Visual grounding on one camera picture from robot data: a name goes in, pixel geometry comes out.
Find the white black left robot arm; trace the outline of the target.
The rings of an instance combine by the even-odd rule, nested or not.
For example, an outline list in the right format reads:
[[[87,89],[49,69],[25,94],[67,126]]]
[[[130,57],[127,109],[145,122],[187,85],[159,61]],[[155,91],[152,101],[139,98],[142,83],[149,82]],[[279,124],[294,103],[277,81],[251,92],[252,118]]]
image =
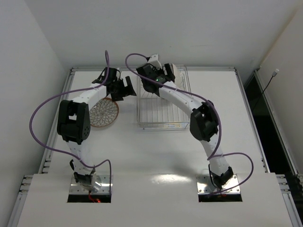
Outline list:
[[[119,69],[104,68],[88,90],[72,100],[62,100],[59,105],[57,133],[73,155],[70,165],[75,182],[89,192],[96,191],[101,184],[86,142],[91,127],[89,112],[98,101],[107,96],[111,96],[113,101],[122,101],[124,97],[136,95],[130,77],[118,77],[119,73]]]

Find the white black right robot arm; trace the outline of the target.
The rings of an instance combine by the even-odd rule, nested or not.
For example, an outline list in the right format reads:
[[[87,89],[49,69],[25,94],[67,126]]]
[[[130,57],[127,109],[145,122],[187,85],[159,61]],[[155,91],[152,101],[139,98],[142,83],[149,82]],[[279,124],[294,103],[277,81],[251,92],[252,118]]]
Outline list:
[[[190,133],[202,144],[209,160],[212,183],[221,190],[232,178],[233,171],[220,148],[221,122],[213,103],[209,100],[203,102],[201,98],[197,99],[180,89],[178,85],[181,76],[174,64],[166,63],[157,68],[146,63],[136,68],[136,71],[145,91],[171,102],[190,118]]]

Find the floral plate orange rim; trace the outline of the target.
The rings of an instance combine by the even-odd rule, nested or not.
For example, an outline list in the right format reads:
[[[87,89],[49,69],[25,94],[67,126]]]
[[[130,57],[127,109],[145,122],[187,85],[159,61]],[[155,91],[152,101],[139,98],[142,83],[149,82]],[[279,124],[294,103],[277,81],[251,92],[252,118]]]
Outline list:
[[[176,67],[175,64],[171,64],[171,67],[172,67],[172,73],[173,75],[175,76],[175,82],[174,84],[177,86],[177,87],[181,87],[181,84],[182,84],[182,76],[178,70],[178,68]]]
[[[118,117],[119,106],[111,98],[99,100],[89,111],[90,125],[93,127],[107,127]]]

